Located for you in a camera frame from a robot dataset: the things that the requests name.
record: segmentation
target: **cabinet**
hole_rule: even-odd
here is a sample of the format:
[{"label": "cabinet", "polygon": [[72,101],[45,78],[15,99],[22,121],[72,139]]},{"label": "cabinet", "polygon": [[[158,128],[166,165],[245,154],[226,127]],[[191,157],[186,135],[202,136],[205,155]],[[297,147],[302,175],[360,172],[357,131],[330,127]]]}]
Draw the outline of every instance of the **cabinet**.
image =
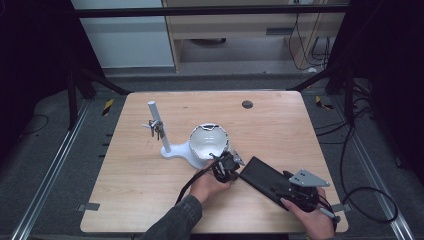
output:
[{"label": "cabinet", "polygon": [[[313,4],[346,2],[346,0],[312,1]],[[262,0],[260,5],[285,5],[289,3],[289,0]],[[258,5],[258,1],[163,0],[163,5],[164,7],[252,6]],[[291,37],[290,49],[296,65],[303,68],[308,66],[305,55],[307,56],[312,49],[315,38],[335,37],[343,17],[344,13],[302,13],[298,16],[297,14],[244,14],[169,16],[166,21],[174,64],[178,70],[181,48],[185,39],[263,37],[269,35],[270,30],[277,30],[281,33],[281,36],[290,36],[297,20],[297,29]]]}]

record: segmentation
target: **wall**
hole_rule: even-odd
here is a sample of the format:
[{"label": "wall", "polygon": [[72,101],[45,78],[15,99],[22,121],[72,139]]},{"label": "wall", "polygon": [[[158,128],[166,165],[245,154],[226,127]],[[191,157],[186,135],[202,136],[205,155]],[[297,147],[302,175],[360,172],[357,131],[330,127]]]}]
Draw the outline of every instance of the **wall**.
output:
[{"label": "wall", "polygon": [[[160,0],[72,0],[75,9],[162,7]],[[174,67],[164,17],[81,19],[105,70]]]}]

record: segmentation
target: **sleeve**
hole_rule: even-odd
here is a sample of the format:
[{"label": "sleeve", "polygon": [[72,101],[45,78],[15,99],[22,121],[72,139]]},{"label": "sleeve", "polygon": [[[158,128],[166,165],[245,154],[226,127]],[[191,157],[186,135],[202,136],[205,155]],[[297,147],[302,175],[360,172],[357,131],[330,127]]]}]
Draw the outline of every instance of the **sleeve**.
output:
[{"label": "sleeve", "polygon": [[187,195],[151,226],[141,240],[190,239],[191,230],[202,217],[202,210],[199,200]]}]

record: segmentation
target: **gray floor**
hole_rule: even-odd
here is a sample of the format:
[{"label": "gray floor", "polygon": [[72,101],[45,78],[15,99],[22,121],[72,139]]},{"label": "gray floor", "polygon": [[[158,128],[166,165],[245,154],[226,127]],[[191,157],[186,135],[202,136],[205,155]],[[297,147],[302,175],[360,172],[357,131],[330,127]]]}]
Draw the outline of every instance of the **gray floor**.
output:
[{"label": "gray floor", "polygon": [[[147,74],[110,80],[132,91],[283,90],[303,82],[313,74],[295,68],[290,61],[287,46],[278,38],[227,39],[225,44],[212,46],[199,46],[187,41],[184,47],[181,71],[176,74]],[[318,62],[315,69],[319,71],[320,67]],[[83,213],[76,211],[76,208],[88,202],[103,161],[102,155],[107,151],[109,134],[113,133],[125,102],[125,96],[119,96],[103,86],[95,86],[98,90],[95,100],[87,102],[79,98],[79,106],[89,104],[87,116],[32,227],[30,235],[34,239],[129,239],[132,236],[85,234],[79,229]],[[332,129],[319,127],[343,121],[340,109],[328,110],[315,104],[315,96],[324,95],[323,86],[325,81],[315,84],[302,94],[317,133]],[[35,110],[37,115],[34,115],[26,130],[35,132],[24,134],[10,154],[13,165],[0,184],[0,236],[4,239],[8,239],[18,226],[67,134],[66,94],[60,92],[39,102]],[[110,98],[114,99],[114,104],[108,116],[103,117],[101,112]],[[337,107],[342,95],[328,99]],[[356,111],[359,111],[367,107],[367,103],[358,102],[357,107]],[[356,119],[356,135],[348,142],[343,159],[345,185],[351,190],[359,186],[375,186],[374,178],[382,180],[395,199],[410,232],[415,239],[424,239],[424,212],[421,207],[424,187],[410,170],[396,166],[395,156],[384,134],[371,117],[372,113],[367,113]],[[346,134],[347,129],[342,128],[318,137],[340,196],[345,195],[339,175],[342,144],[334,143],[343,142]],[[370,170],[361,160],[364,153],[358,147],[358,142],[366,150],[365,157],[371,159],[378,176],[369,176]],[[376,194],[361,192],[355,194],[353,199],[365,212],[378,218],[384,217],[381,200]],[[337,235],[339,239],[413,239],[397,236],[393,231],[395,224],[375,223],[357,210],[348,212],[347,217],[349,230]],[[292,234],[290,237],[304,239],[303,234]]]}]

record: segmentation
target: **metal bracket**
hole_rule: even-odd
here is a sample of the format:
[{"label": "metal bracket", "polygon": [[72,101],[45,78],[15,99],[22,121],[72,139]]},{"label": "metal bracket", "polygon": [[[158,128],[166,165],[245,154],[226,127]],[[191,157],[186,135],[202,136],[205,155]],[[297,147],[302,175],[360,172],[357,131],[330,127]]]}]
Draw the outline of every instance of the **metal bracket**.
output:
[{"label": "metal bracket", "polygon": [[328,187],[330,183],[321,179],[318,176],[306,171],[305,169],[300,170],[291,178],[289,182],[301,186],[301,187]]}]

